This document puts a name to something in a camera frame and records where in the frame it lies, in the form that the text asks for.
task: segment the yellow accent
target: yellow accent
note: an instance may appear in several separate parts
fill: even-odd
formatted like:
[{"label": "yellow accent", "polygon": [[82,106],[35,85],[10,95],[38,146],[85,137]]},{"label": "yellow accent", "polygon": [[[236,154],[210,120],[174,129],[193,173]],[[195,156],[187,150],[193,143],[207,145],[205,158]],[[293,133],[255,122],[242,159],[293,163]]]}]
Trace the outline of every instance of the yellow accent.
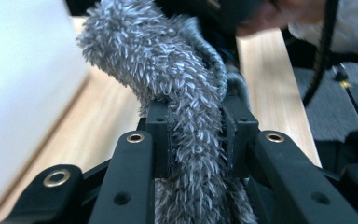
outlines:
[{"label": "yellow accent", "polygon": [[347,81],[340,81],[339,82],[341,84],[341,86],[345,89],[349,88],[349,87],[352,87],[352,84],[347,82]]}]

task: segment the white wall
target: white wall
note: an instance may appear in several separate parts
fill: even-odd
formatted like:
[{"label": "white wall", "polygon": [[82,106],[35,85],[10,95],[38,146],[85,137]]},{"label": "white wall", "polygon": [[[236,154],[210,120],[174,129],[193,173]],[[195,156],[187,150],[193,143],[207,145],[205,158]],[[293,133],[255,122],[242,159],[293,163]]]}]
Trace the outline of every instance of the white wall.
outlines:
[{"label": "white wall", "polygon": [[87,73],[60,0],[0,0],[0,199]]}]

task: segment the white sleeve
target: white sleeve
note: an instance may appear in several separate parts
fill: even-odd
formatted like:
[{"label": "white sleeve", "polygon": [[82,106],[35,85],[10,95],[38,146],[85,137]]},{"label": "white sleeve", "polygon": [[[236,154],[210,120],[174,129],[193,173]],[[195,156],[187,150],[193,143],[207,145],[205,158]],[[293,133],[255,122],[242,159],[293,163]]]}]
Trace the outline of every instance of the white sleeve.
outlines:
[{"label": "white sleeve", "polygon": [[[290,33],[318,46],[323,21],[317,24],[289,24]],[[337,53],[358,53],[358,0],[340,0],[331,50]]]}]

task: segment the metal grommet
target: metal grommet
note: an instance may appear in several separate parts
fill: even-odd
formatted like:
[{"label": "metal grommet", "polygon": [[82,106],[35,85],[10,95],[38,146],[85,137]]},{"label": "metal grommet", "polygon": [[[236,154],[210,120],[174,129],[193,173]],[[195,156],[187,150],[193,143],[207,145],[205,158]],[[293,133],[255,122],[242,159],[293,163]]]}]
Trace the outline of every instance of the metal grommet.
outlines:
[{"label": "metal grommet", "polygon": [[[53,179],[53,177],[57,177],[57,175],[62,175],[62,177],[58,180]],[[61,169],[51,172],[46,178],[43,180],[43,185],[45,185],[48,188],[54,188],[59,185],[64,184],[69,177],[71,176],[71,173],[67,169]]]},{"label": "metal grommet", "polygon": [[281,143],[284,141],[284,137],[281,136],[278,133],[267,133],[266,134],[266,138],[271,141],[271,142],[275,142],[275,143]]},{"label": "metal grommet", "polygon": [[145,137],[141,133],[133,133],[127,136],[127,141],[130,143],[140,143],[144,141]]}]

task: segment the gray fur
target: gray fur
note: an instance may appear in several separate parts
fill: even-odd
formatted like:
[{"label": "gray fur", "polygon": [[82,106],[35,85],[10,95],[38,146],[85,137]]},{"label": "gray fur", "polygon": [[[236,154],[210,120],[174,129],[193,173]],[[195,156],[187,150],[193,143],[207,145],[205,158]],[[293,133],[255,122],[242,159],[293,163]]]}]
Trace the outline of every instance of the gray fur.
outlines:
[{"label": "gray fur", "polygon": [[172,174],[156,181],[156,223],[254,223],[244,185],[225,177],[219,107],[226,68],[197,21],[167,19],[153,1],[102,1],[78,37],[85,58],[141,102],[169,102]]}]

